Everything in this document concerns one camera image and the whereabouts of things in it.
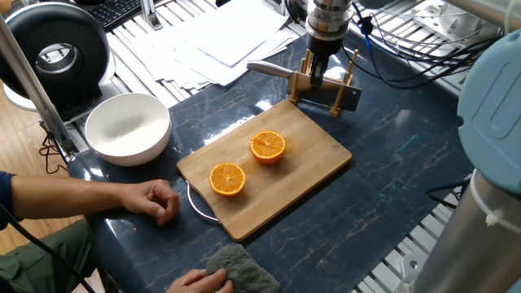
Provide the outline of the person's left hand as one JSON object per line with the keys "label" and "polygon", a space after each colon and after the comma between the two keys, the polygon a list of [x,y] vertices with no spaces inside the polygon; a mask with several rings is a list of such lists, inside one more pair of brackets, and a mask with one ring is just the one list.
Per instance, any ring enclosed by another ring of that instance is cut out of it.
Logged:
{"label": "person's left hand", "polygon": [[124,184],[118,193],[121,205],[130,212],[143,213],[164,225],[179,212],[178,194],[163,179]]}

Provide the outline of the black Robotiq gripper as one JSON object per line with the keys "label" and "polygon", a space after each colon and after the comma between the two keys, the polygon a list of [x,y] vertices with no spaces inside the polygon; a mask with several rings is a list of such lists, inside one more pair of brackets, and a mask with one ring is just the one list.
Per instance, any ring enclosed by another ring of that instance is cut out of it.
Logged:
{"label": "black Robotiq gripper", "polygon": [[313,53],[310,72],[310,83],[312,86],[319,87],[322,85],[324,74],[328,69],[330,56],[340,50],[342,41],[342,39],[323,41],[310,34],[307,35],[306,44]]}

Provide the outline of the person's right hand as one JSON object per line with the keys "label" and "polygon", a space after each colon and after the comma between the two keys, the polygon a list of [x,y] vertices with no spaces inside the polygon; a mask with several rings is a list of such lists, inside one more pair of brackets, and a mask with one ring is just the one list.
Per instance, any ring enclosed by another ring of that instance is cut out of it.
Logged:
{"label": "person's right hand", "polygon": [[224,269],[206,275],[205,269],[192,269],[176,279],[166,293],[232,293],[233,283]]}

